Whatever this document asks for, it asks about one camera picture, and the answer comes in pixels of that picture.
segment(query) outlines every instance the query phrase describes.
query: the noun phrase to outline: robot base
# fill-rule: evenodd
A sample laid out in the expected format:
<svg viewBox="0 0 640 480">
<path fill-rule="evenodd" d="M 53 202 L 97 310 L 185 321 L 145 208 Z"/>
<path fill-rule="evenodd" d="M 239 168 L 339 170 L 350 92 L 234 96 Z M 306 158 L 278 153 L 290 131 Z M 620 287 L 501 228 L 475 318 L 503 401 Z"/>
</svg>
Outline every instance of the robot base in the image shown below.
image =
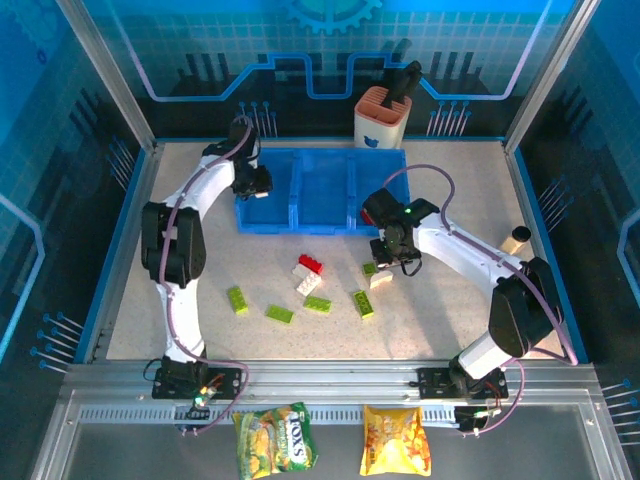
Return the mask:
<svg viewBox="0 0 640 480">
<path fill-rule="evenodd" d="M 486 377 L 474 380 L 464 373 L 456 360 L 457 357 L 451 361 L 449 368 L 418 368 L 416 370 L 418 381 L 410 382 L 409 385 L 418 387 L 421 400 L 440 398 L 485 400 L 509 397 L 507 381 L 502 370 L 496 368 Z"/>
<path fill-rule="evenodd" d="M 200 388 L 215 380 L 218 385 L 212 400 L 233 400 L 240 392 L 242 370 L 207 367 L 202 362 L 175 362 L 162 358 L 153 381 L 151 397 L 159 400 L 193 400 Z"/>
</svg>

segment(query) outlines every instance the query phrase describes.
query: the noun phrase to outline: chip bag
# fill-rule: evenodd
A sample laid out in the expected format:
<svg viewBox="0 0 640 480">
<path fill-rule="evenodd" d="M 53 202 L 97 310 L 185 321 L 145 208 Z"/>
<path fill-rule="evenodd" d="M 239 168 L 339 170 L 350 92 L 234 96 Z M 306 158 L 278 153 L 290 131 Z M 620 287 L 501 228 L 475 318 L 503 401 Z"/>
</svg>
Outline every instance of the chip bag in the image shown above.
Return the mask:
<svg viewBox="0 0 640 480">
<path fill-rule="evenodd" d="M 364 407 L 365 447 L 360 475 L 431 475 L 431 454 L 422 428 L 422 409 Z"/>
<path fill-rule="evenodd" d="M 304 403 L 262 412 L 234 413 L 241 480 L 308 470 L 318 459 Z"/>
</svg>

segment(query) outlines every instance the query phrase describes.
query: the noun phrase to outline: white lego brick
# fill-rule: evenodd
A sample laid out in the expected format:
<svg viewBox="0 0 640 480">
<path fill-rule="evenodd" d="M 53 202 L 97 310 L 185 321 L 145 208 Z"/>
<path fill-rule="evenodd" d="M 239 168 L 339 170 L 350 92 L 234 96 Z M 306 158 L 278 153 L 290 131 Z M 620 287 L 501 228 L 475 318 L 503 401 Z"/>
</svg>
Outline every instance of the white lego brick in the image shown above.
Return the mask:
<svg viewBox="0 0 640 480">
<path fill-rule="evenodd" d="M 392 279 L 393 273 L 391 273 L 389 270 L 383 270 L 381 272 L 374 273 L 373 275 L 371 275 L 371 277 L 369 277 L 369 289 L 373 290 L 383 283 L 390 282 Z"/>
<path fill-rule="evenodd" d="M 294 275 L 304 279 L 307 278 L 307 276 L 310 273 L 314 273 L 311 270 L 309 270 L 307 267 L 305 267 L 304 265 L 302 265 L 301 263 L 299 263 L 298 265 L 296 265 L 296 268 L 294 268 L 293 270 L 291 270 L 291 273 L 293 273 Z"/>
<path fill-rule="evenodd" d="M 298 285 L 298 288 L 296 288 L 296 290 L 306 297 L 311 292 L 313 292 L 314 288 L 320 285 L 321 281 L 322 279 L 320 278 L 320 275 L 310 272 L 309 275 L 307 275 L 306 278 L 302 281 L 302 283 Z"/>
</svg>

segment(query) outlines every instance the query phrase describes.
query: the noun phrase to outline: green snack bag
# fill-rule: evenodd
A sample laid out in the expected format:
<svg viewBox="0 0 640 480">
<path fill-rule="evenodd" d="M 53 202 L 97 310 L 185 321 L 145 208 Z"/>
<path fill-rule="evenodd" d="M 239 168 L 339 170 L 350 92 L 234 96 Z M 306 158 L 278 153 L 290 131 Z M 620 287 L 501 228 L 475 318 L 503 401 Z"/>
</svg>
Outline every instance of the green snack bag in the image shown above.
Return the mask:
<svg viewBox="0 0 640 480">
<path fill-rule="evenodd" d="M 318 459 L 304 403 L 262 412 L 234 413 L 241 480 L 309 470 Z"/>
</svg>

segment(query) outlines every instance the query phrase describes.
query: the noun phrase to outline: white speckled surface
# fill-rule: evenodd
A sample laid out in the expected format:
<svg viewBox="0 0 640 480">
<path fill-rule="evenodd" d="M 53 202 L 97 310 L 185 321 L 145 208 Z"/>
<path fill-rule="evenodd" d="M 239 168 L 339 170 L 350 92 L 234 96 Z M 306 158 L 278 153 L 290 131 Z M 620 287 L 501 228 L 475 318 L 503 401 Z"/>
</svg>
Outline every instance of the white speckled surface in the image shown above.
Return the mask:
<svg viewBox="0 0 640 480">
<path fill-rule="evenodd" d="M 184 181 L 205 144 L 168 144 L 152 193 L 161 201 Z M 269 143 L 268 146 L 350 146 L 347 143 Z M 409 164 L 428 162 L 446 169 L 457 187 L 448 216 L 487 243 L 500 245 L 522 224 L 515 191 L 498 142 L 403 144 Z M 413 171 L 412 198 L 438 205 L 448 185 L 435 172 Z M 451 358 L 486 331 L 489 305 L 466 279 L 433 258 L 418 276 L 396 274 L 369 291 L 361 266 L 371 260 L 368 237 L 241 235 L 235 227 L 233 194 L 224 192 L 203 222 L 207 265 L 199 291 L 200 325 L 210 358 L 236 359 L 432 359 Z M 325 265 L 313 295 L 333 302 L 329 315 L 303 308 L 291 273 L 300 254 Z M 529 247 L 521 253 L 531 258 Z M 226 291 L 238 285 L 249 313 L 236 316 Z M 351 294 L 366 290 L 375 314 L 360 319 Z M 264 316 L 269 304 L 295 312 L 291 325 Z M 162 308 L 154 284 L 134 257 L 109 347 L 109 359 L 146 359 L 164 350 Z M 555 334 L 542 345 L 559 352 Z"/>
</svg>

